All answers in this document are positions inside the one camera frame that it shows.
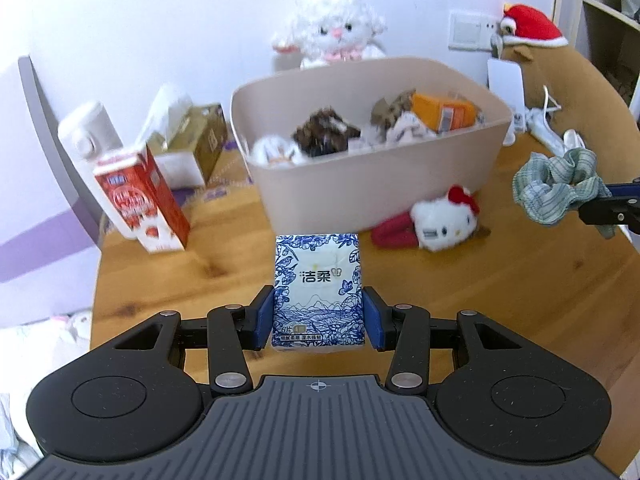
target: wall switch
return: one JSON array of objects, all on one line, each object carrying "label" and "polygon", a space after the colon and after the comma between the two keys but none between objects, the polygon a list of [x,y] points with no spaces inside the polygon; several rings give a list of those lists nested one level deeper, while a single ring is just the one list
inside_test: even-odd
[{"label": "wall switch", "polygon": [[449,48],[491,51],[491,36],[499,18],[476,12],[454,11],[449,15]]}]

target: hello kitty plush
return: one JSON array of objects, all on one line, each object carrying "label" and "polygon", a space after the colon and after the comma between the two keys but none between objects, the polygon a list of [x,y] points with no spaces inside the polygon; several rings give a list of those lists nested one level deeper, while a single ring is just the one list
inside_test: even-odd
[{"label": "hello kitty plush", "polygon": [[375,59],[385,54],[371,41],[386,30],[385,20],[362,0],[300,0],[273,49],[301,52],[300,68],[343,60]]},{"label": "hello kitty plush", "polygon": [[479,212],[468,190],[452,186],[446,196],[417,202],[411,211],[377,225],[371,231],[371,240],[379,247],[441,251],[474,234]]}]

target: crosshair marking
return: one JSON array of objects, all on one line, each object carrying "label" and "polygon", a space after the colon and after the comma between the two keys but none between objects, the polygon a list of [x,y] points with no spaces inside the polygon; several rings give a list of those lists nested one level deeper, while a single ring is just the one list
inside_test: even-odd
[{"label": "crosshair marking", "polygon": [[315,383],[308,384],[307,386],[312,390],[319,392],[320,390],[324,390],[329,385],[327,383],[323,383],[322,381],[316,381]]}]

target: milk carton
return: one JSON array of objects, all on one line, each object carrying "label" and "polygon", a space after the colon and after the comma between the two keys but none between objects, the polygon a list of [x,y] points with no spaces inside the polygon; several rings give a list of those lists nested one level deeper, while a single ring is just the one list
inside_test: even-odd
[{"label": "milk carton", "polygon": [[277,236],[274,286],[275,348],[364,344],[358,235]]},{"label": "milk carton", "polygon": [[94,176],[147,251],[185,248],[189,222],[146,144],[106,153],[96,162]]}]

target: tissue pack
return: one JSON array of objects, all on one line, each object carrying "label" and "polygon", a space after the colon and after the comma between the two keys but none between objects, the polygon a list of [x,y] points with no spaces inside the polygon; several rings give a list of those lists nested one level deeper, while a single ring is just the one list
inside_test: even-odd
[{"label": "tissue pack", "polygon": [[226,135],[222,106],[192,106],[168,144],[157,133],[147,144],[169,188],[201,187],[213,173]]},{"label": "tissue pack", "polygon": [[364,344],[358,235],[277,236],[274,286],[275,348]]}]

